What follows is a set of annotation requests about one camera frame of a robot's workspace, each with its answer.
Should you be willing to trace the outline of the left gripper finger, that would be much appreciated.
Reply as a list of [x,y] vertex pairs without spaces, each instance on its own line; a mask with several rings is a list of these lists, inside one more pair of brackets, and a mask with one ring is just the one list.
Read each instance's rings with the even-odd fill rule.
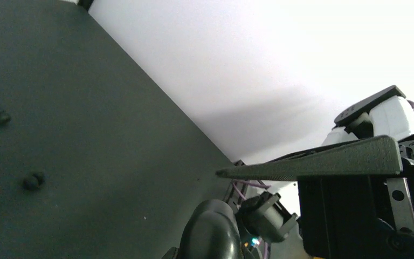
[[226,179],[296,181],[315,176],[398,175],[403,163],[395,139],[387,135],[295,152],[266,163],[223,168]]

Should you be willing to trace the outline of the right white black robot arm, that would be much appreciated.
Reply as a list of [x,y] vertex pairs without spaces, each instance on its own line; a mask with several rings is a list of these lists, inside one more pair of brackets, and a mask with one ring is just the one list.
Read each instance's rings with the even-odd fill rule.
[[395,85],[349,106],[334,124],[323,145],[388,135],[401,156],[414,162],[414,102]]

